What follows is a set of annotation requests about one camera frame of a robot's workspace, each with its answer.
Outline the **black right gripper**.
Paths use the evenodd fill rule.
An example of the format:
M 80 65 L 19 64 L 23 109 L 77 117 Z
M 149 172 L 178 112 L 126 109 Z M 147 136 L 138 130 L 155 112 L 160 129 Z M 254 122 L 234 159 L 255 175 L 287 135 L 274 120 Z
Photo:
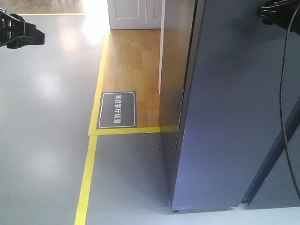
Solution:
M 277 25 L 290 32 L 300 34 L 300 1 L 269 0 L 258 6 L 256 16 L 266 25 Z

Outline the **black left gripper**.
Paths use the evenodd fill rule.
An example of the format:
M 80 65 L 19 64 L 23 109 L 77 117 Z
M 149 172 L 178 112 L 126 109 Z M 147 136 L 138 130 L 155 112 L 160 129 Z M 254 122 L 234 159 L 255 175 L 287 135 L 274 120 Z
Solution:
M 18 49 L 27 45 L 44 45 L 45 34 L 18 14 L 0 9 L 0 46 Z

